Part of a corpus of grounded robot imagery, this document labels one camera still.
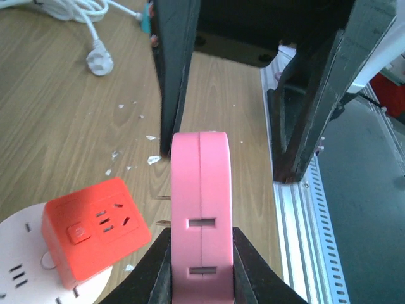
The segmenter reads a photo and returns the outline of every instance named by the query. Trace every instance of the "socket outlet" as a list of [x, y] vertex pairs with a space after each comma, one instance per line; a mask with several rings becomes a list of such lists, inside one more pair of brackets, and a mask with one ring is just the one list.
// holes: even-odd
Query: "socket outlet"
[[49, 201], [42, 234], [62, 283], [70, 290], [151, 240], [119, 178]]
[[0, 304], [92, 304], [111, 267], [67, 290], [50, 259], [41, 233], [45, 203], [32, 205], [0, 223]]

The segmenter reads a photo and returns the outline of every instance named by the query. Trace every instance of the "wood grain surface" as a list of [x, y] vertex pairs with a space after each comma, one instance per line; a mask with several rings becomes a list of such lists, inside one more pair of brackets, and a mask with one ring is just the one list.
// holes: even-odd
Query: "wood grain surface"
[[[121, 3], [142, 10], [141, 1]], [[0, 221], [119, 176], [155, 239], [162, 230], [155, 221], [170, 220], [170, 202], [154, 199], [170, 195], [170, 164], [147, 163], [159, 154], [158, 139], [146, 136], [159, 136], [160, 116], [149, 38], [113, 8], [96, 28], [115, 61], [105, 77], [86, 68], [92, 40], [85, 25], [19, 9], [0, 11]], [[234, 226], [281, 275], [258, 69], [194, 55], [182, 131], [199, 130], [227, 132]], [[119, 154], [113, 160], [114, 151]], [[101, 297], [147, 248], [115, 265]]]

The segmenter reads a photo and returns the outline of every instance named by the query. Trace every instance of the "metal prong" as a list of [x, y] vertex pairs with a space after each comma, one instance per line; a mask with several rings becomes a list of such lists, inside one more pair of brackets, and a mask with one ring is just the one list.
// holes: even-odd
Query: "metal prong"
[[156, 226], [170, 227], [171, 222], [169, 220], [159, 220], [156, 222]]
[[171, 196], [157, 196], [155, 199], [160, 201], [171, 201]]

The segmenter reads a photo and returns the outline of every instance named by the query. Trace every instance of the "red object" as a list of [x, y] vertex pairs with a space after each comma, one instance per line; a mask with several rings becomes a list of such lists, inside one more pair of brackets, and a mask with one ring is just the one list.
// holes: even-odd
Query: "red object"
[[387, 108], [387, 114], [398, 117], [405, 112], [405, 86], [398, 86], [378, 73], [370, 84], [380, 104]]
[[67, 289], [151, 240], [142, 215], [118, 178], [47, 202], [41, 230]]

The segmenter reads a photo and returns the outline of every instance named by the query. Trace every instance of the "teal object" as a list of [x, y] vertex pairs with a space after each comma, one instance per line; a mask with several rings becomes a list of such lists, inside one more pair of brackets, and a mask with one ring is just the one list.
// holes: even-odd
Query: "teal object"
[[149, 3], [145, 4], [144, 14], [142, 16], [140, 27], [145, 33], [147, 34], [151, 33], [151, 17], [149, 16]]

